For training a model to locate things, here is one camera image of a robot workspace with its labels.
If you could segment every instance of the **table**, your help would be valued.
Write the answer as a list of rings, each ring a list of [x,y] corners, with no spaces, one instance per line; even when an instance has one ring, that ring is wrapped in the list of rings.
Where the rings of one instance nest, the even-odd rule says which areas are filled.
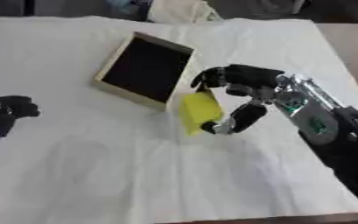
[[[352,35],[358,35],[358,26],[352,27],[349,24],[343,25],[334,25],[334,24],[323,24],[319,28],[326,34],[326,37],[329,39],[331,44],[336,47],[338,54],[342,57],[347,66],[350,69],[354,69],[352,72],[354,77],[358,81],[358,59],[354,56],[351,56],[349,53],[352,51],[349,48],[349,45],[346,45],[348,39],[347,36],[341,35],[349,33],[349,37]],[[354,39],[354,47],[358,48],[358,39]],[[226,221],[200,221],[194,222],[199,224],[218,224],[218,223],[236,223],[236,224],[254,224],[254,223],[358,223],[358,213],[344,213],[344,214],[332,214],[332,215],[322,215],[322,216],[311,216],[311,217],[281,217],[281,218],[268,218],[268,219],[255,219],[255,220],[226,220]]]

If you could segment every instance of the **wooden frame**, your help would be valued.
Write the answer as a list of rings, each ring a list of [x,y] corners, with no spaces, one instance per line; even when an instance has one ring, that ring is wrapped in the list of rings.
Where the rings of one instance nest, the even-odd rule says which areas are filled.
[[[156,101],[149,97],[132,93],[129,90],[108,84],[107,82],[103,81],[103,78],[105,77],[107,72],[112,68],[112,66],[122,56],[124,51],[127,49],[127,47],[130,45],[132,40],[135,38],[143,39],[143,40],[150,42],[152,44],[164,46],[166,48],[173,49],[178,52],[188,53],[188,55],[190,55],[190,58],[187,61],[186,67],[183,70],[183,72],[181,73],[179,79],[181,78],[181,76],[183,74],[186,73],[188,64],[191,63],[192,58],[193,58],[193,49],[192,48],[189,48],[189,47],[186,47],[183,45],[179,45],[179,44],[176,44],[176,43],[173,43],[173,42],[161,39],[161,38],[152,37],[150,35],[147,35],[147,34],[144,34],[141,32],[134,32],[132,35],[130,35],[128,38],[126,38],[124,43],[109,57],[108,61],[103,66],[102,70],[94,77],[93,83],[102,91],[105,91],[105,92],[108,92],[108,93],[111,93],[114,95],[118,95],[124,99],[130,100],[132,102],[136,102],[139,104],[143,104],[144,106],[148,106],[148,107],[154,108],[156,110],[164,111],[166,109],[166,104],[168,103],[169,100],[166,103],[163,103],[161,101]],[[174,91],[177,87],[177,83],[176,83],[173,91],[170,93],[170,97],[169,97],[170,99],[172,98],[172,94],[174,93]]]

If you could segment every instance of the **wooden box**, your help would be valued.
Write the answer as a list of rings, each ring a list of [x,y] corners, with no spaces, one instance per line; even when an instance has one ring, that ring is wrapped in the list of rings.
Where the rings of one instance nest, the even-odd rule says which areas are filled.
[[[134,32],[95,76],[101,90],[158,110],[166,104],[193,49]]]

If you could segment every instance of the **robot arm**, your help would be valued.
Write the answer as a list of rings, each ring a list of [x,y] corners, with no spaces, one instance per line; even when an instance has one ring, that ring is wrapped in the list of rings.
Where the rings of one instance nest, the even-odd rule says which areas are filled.
[[[313,80],[278,70],[232,65],[208,69],[193,81],[198,91],[226,88],[228,95],[252,97],[223,123],[202,129],[230,135],[246,130],[275,105],[298,128],[298,134],[324,165],[358,198],[358,111],[344,107]]]

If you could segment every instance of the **yellow sponge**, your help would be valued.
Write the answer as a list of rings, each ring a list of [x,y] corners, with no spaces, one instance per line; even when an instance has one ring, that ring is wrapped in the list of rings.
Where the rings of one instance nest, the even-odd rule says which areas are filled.
[[[201,131],[200,126],[209,121],[218,121],[223,112],[211,92],[187,94],[179,107],[179,115],[186,128],[186,133],[193,136]]]

